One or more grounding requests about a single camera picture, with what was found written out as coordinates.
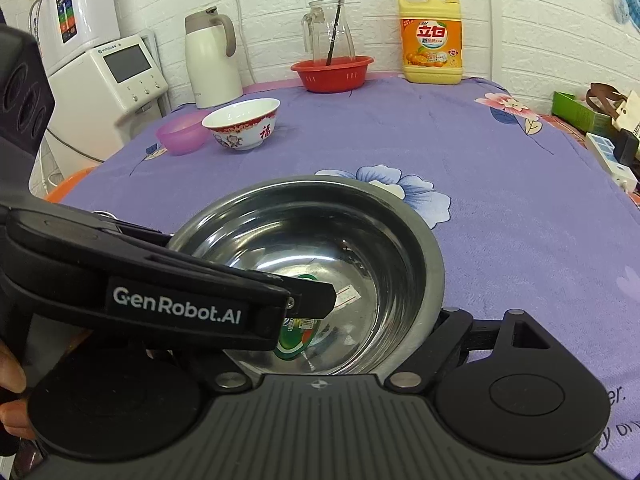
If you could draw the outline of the person's left hand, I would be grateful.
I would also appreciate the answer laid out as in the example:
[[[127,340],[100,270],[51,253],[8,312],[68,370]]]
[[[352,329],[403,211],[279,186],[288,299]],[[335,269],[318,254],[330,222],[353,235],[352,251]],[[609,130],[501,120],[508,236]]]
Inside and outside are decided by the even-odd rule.
[[[27,378],[23,367],[5,344],[1,345],[0,384],[2,391],[17,395],[17,399],[1,402],[1,425],[14,437],[34,440],[36,435],[27,415],[27,403],[22,398]]]

